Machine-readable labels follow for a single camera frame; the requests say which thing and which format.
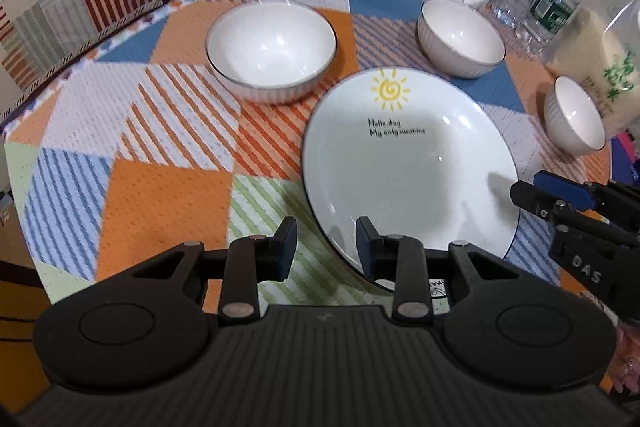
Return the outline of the white bowl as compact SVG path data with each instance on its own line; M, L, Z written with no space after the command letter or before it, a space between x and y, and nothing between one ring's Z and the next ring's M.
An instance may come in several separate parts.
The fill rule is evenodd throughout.
M596 104L574 79L555 79L544 100L544 130L550 141L574 157L599 152L605 130Z
M506 46L492 23L457 0L424 0L416 33L427 60L448 76L475 79L506 58Z
M306 98L330 69L337 35L317 10L291 0L239 4L205 39L215 78L242 100L266 105Z

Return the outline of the white sun plate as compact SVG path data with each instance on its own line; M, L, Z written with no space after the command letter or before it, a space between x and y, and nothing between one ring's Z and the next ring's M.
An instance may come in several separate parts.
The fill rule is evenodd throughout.
M309 207L334 251L356 272L356 221L383 235L445 249L466 239L506 257L520 212L506 140L465 92L403 67L366 69L330 88L304 132Z

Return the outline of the rice bag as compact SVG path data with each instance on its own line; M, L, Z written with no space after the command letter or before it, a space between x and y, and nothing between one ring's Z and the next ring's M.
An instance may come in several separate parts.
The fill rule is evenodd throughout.
M639 118L639 0L582 0L542 57L589 94L608 138Z

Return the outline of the green label water bottle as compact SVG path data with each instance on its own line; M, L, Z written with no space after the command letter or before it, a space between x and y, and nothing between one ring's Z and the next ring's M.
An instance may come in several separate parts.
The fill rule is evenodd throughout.
M529 54L537 55L556 36L582 0L534 0L515 35Z

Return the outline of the patchwork tablecloth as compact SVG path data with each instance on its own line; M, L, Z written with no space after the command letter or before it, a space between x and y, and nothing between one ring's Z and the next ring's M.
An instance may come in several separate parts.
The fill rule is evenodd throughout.
M53 301L185 239L209 248L298 222L290 278L264 303L387 303L314 225L300 179L303 130L319 95L358 70L428 69L420 0L294 0L337 34L335 60L305 100L235 98L205 55L209 26L253 0L176 0L131 24L58 77L6 128L26 245Z

